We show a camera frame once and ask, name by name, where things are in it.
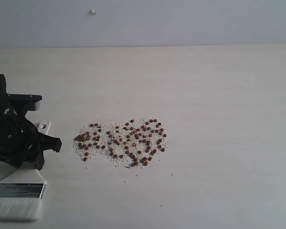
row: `wooden table surface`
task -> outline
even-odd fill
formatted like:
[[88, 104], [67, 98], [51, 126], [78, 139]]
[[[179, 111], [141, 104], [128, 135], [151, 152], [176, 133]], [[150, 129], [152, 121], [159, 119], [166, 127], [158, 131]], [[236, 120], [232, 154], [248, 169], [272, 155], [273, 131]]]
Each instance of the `wooden table surface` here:
[[[1, 49], [0, 73], [63, 142], [43, 218], [0, 228], [286, 229], [286, 44]], [[145, 169], [74, 152], [90, 122], [152, 116], [170, 143]]]

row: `small white speck on wall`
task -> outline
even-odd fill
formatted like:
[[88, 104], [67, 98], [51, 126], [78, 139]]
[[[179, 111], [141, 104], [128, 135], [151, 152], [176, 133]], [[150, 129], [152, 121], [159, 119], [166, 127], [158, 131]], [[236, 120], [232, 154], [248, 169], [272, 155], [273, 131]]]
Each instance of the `small white speck on wall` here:
[[98, 12], [95, 11], [95, 9], [92, 9], [92, 10], [89, 11], [89, 14], [90, 15], [96, 15], [96, 14], [98, 14]]

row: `white bristles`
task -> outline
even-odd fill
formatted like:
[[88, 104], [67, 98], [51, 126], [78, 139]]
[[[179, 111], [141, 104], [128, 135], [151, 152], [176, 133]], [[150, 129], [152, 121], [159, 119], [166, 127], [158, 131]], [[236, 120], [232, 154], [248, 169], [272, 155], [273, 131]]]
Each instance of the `white bristles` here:
[[0, 198], [0, 221], [34, 222], [41, 217], [40, 198]]

